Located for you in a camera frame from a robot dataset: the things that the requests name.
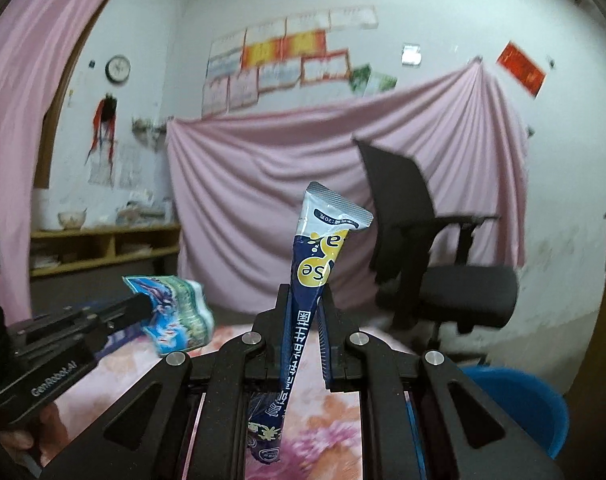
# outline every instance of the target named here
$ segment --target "white wall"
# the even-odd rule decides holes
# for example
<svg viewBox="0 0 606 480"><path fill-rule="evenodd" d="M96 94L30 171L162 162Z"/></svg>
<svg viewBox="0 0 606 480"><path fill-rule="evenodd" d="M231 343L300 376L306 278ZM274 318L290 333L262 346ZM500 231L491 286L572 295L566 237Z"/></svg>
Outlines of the white wall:
<svg viewBox="0 0 606 480"><path fill-rule="evenodd" d="M113 222L116 208L128 201L129 189L89 184L90 165L84 164L92 142L94 112L107 92L118 99L115 171L119 148L135 146L142 167L140 188L153 190L160 200L170 193L164 150L156 153L138 143L131 133L131 118L161 119L168 51L186 2L110 0L100 14L72 74L54 141L50 187L34 193L35 227L60 228L59 211L84 208L86 225L103 216ZM104 72L105 64L116 54L127 56L132 65L129 80L120 87L112 85ZM89 68L91 60L96 62L93 69Z"/></svg>
<svg viewBox="0 0 606 480"><path fill-rule="evenodd" d="M501 332L475 330L465 344L531 333L598 309L605 267L606 30L567 0L190 0L168 66L161 114L199 117L211 41L289 13L374 4L377 30L331 32L353 65L408 86L484 56L536 134L530 139L528 264L515 314ZM515 41L543 68L556 68L534 100L494 61ZM419 43L420 68L400 64L401 44ZM248 112L348 98L344 83L274 92Z"/></svg>

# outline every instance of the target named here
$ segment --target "curtain fold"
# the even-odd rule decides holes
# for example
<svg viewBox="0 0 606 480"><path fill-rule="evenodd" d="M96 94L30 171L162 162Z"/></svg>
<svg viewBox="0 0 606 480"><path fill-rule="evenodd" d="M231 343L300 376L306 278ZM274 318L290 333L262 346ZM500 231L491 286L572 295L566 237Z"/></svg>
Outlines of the curtain fold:
<svg viewBox="0 0 606 480"><path fill-rule="evenodd" d="M72 49L103 0L12 0L0 17L0 304L31 316L32 185L43 116Z"/></svg>
<svg viewBox="0 0 606 480"><path fill-rule="evenodd" d="M317 180L373 210L353 137L416 158L439 214L499 214L475 237L471 262L524 263L526 133L494 76L475 61L414 88L278 114L173 120L168 154L183 226L179 274L208 300L272 308L289 282L305 187ZM330 283L336 303L371 303L376 227L350 235ZM458 231L435 241L451 262Z"/></svg>

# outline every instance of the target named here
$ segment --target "black chair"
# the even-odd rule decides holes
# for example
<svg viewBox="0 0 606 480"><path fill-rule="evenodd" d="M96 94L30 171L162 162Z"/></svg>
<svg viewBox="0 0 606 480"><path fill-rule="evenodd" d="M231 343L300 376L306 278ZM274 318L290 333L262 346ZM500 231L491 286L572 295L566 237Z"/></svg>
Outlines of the black chair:
<svg viewBox="0 0 606 480"><path fill-rule="evenodd" d="M379 227L369 266L380 286L377 305L395 313L392 328L408 329L419 319L433 321L427 349L436 350L444 322L455 322L461 334L470 333L475 326L504 327L518 294L514 270L466 265L474 230L498 216L436 216L414 160L363 141L356 144L368 174ZM455 264L429 267L434 238L453 224L460 229ZM484 359L482 354L449 357L454 361Z"/></svg>

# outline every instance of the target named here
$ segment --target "round clock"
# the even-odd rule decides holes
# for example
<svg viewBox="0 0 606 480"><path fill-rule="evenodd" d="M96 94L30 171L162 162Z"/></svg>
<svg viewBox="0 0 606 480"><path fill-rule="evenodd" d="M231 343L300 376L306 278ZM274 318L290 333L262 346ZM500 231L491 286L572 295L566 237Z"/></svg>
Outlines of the round clock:
<svg viewBox="0 0 606 480"><path fill-rule="evenodd" d="M128 80L131 68L128 58L125 56L114 56L105 65L105 75L112 83L125 83Z"/></svg>

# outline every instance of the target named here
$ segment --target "chair backrest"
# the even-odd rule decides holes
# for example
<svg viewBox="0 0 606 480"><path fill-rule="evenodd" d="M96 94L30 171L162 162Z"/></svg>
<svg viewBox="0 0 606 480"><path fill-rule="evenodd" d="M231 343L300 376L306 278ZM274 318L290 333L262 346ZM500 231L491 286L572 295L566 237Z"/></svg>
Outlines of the chair backrest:
<svg viewBox="0 0 606 480"><path fill-rule="evenodd" d="M435 237L429 225L435 218L434 208L423 174L412 158L362 140L355 143L368 174L379 229L369 266L377 273L378 283L396 278L403 267L404 278L414 278L412 288L420 287ZM423 222L424 227L403 235L394 227L399 222Z"/></svg>

